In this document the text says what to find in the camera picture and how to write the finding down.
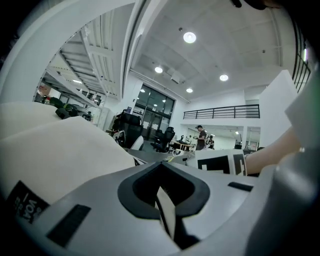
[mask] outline black railing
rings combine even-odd
[[[259,104],[224,106],[187,111],[183,119],[260,118]]]
[[[295,36],[295,60],[292,80],[299,93],[300,89],[307,83],[311,70],[308,67],[308,60],[306,59],[307,56],[305,56],[307,55],[306,38],[302,34],[296,22],[292,18],[291,20]]]

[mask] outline label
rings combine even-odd
[[[49,206],[20,180],[11,191],[5,204],[8,211],[26,219],[29,223],[32,223]]]

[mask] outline white cushion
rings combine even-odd
[[[9,102],[0,105],[0,140],[31,128],[61,120],[56,107],[38,102]]]
[[[37,124],[50,106],[43,107],[43,112],[33,112]],[[5,199],[22,181],[52,204],[88,180],[135,166],[133,157],[111,136],[82,117],[53,121],[47,116],[42,120],[46,124],[21,131],[33,126],[31,119],[9,118],[7,128],[13,123],[24,127],[13,127],[15,134],[0,140],[0,188]]]

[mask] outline balcony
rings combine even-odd
[[[186,111],[183,119],[260,118],[259,104],[224,106]]]

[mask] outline human arm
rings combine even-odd
[[[300,147],[301,144],[293,128],[290,127],[275,142],[246,157],[247,173],[260,173],[265,166],[278,164],[284,156],[299,151]]]

